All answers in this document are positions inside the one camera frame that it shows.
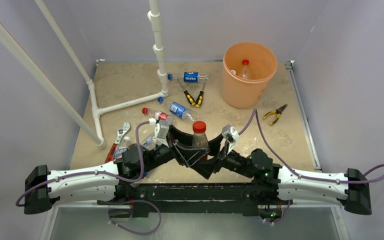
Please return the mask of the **brown bottle red cap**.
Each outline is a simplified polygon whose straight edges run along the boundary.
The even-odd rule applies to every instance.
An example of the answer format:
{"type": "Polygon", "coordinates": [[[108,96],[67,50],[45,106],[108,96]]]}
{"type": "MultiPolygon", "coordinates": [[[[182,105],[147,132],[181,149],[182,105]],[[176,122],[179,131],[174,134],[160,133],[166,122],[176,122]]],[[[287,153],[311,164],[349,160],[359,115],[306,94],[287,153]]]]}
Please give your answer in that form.
{"type": "Polygon", "coordinates": [[[209,141],[206,135],[207,125],[204,121],[196,121],[192,124],[192,147],[209,148],[209,141]]]}

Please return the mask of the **large red label bottle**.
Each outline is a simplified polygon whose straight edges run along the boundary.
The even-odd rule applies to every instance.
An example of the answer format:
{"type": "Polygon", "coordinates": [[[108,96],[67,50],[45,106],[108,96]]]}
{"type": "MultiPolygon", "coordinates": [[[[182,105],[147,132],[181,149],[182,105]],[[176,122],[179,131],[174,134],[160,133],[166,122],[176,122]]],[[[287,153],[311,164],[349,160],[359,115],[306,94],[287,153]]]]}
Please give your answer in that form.
{"type": "Polygon", "coordinates": [[[242,68],[238,76],[242,79],[249,80],[251,76],[250,67],[249,67],[250,61],[248,59],[243,59],[241,63],[242,63],[242,68]]]}

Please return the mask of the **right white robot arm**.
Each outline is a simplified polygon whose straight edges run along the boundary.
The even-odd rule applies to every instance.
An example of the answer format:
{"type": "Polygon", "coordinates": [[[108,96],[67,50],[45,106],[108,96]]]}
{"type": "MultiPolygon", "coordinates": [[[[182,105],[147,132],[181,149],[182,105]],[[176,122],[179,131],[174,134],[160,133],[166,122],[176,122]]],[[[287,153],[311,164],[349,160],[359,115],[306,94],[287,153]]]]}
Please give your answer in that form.
{"type": "Polygon", "coordinates": [[[224,147],[212,140],[209,145],[216,150],[213,158],[196,161],[191,167],[208,179],[222,168],[251,178],[262,186],[260,196],[268,204],[276,200],[309,200],[343,206],[357,215],[371,215],[370,187],[366,177],[357,169],[345,173],[310,172],[288,168],[273,162],[262,149],[255,149],[247,157],[233,150],[240,134],[231,125],[222,129],[220,139],[224,147]]]}

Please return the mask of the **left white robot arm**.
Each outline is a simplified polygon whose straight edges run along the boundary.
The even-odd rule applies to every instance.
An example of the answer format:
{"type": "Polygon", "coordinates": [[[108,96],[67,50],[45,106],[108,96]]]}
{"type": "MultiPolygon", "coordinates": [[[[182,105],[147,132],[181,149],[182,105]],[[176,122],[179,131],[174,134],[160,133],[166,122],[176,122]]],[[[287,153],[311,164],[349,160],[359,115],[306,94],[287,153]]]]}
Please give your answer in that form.
{"type": "Polygon", "coordinates": [[[145,174],[172,159],[191,167],[210,154],[209,146],[182,143],[183,137],[193,137],[180,132],[166,121],[154,125],[156,146],[147,150],[136,145],[123,152],[121,159],[77,170],[49,170],[47,165],[37,166],[25,179],[25,192],[15,205],[26,215],[49,211],[53,207],[72,202],[97,200],[114,201],[118,205],[129,199],[127,188],[119,184],[135,184],[145,174]]]}

